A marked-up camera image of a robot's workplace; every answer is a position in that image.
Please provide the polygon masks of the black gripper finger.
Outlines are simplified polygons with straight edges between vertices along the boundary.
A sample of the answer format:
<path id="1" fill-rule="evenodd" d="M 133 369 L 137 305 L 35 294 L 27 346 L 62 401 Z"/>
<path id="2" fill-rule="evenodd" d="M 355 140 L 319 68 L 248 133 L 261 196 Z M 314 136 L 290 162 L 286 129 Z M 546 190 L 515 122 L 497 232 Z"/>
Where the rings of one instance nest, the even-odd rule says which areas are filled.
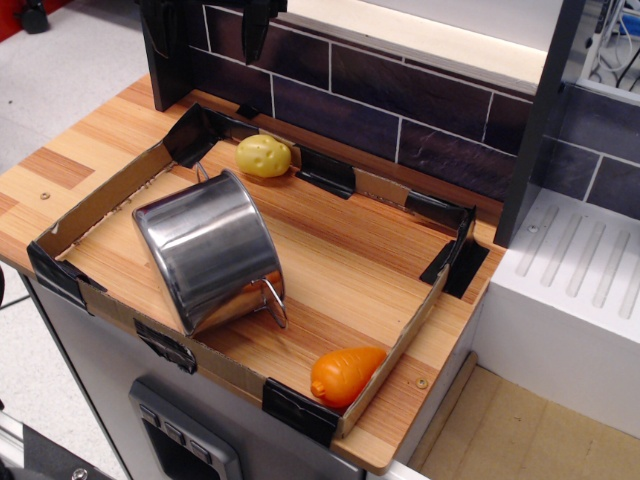
<path id="1" fill-rule="evenodd" d="M 143 0 L 141 2 L 141 14 L 154 51 L 160 56 L 171 56 L 175 49 L 178 35 L 175 2 Z"/>
<path id="2" fill-rule="evenodd" d="M 269 1 L 250 1 L 243 10 L 242 49 L 245 63 L 251 65 L 261 55 L 269 27 Z"/>

